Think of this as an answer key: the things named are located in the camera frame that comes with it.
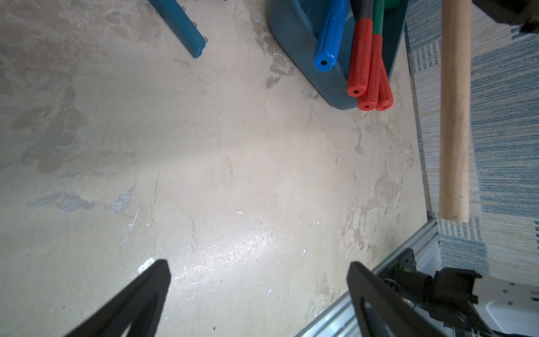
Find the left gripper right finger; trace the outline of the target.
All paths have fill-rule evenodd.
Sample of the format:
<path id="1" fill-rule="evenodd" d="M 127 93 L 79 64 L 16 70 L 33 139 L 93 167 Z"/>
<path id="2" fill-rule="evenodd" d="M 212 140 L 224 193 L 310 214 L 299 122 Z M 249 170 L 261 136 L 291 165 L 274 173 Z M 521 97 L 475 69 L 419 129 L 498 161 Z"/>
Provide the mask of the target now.
<path id="1" fill-rule="evenodd" d="M 360 262 L 350 264 L 347 284 L 362 336 L 443 335 Z"/>

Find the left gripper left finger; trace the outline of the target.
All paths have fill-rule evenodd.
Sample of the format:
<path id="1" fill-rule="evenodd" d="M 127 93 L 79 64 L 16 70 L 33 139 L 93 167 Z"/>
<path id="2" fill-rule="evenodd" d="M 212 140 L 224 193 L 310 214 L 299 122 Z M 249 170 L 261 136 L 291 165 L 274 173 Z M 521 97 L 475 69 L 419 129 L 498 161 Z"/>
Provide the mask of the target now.
<path id="1" fill-rule="evenodd" d="M 68 336 L 154 336 L 171 283 L 159 259 Z"/>

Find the wooden handled hoe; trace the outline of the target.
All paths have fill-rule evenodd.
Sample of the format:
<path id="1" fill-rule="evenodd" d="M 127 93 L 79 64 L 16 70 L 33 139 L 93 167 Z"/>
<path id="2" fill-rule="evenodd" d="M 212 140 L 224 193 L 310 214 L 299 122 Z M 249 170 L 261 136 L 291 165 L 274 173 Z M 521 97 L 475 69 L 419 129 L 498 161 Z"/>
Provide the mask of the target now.
<path id="1" fill-rule="evenodd" d="M 471 1 L 442 1 L 439 216 L 470 218 Z"/>

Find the dark hoe with red grip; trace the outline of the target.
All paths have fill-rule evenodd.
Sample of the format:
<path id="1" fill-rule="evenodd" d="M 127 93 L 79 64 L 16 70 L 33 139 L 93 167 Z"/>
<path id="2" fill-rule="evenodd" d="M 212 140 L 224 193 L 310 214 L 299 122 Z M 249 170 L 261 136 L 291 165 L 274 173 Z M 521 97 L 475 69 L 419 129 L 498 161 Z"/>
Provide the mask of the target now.
<path id="1" fill-rule="evenodd" d="M 363 95 L 369 83 L 373 4 L 373 0 L 350 1 L 355 19 L 347 85 L 347 93 L 351 97 Z"/>

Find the chrome hoe with blue grip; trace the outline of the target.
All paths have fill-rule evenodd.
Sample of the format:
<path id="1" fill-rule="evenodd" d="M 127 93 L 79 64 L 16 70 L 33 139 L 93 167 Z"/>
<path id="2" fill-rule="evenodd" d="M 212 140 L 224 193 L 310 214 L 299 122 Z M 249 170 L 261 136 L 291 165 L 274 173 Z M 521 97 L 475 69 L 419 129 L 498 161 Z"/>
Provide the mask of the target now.
<path id="1" fill-rule="evenodd" d="M 319 31 L 314 66 L 320 72 L 332 70 L 338 60 L 348 12 L 348 1 L 331 0 Z"/>

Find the teal plastic storage box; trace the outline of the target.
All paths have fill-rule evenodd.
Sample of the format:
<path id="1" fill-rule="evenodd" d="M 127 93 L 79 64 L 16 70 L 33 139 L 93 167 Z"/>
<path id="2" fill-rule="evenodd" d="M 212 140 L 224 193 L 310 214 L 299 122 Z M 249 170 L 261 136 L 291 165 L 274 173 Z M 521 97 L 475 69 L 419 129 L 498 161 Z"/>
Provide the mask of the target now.
<path id="1" fill-rule="evenodd" d="M 408 1 L 271 1 L 283 50 L 334 108 L 384 111 Z"/>

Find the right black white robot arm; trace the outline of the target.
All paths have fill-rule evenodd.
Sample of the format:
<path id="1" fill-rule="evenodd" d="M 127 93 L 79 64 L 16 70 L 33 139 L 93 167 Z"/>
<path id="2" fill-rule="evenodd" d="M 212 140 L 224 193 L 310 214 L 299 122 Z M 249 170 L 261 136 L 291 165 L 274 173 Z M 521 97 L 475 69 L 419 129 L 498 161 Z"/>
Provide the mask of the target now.
<path id="1" fill-rule="evenodd" d="M 471 3 L 470 216 L 439 202 L 442 3 L 404 36 L 428 216 L 442 264 L 402 293 L 460 336 L 538 335 L 538 3 Z"/>

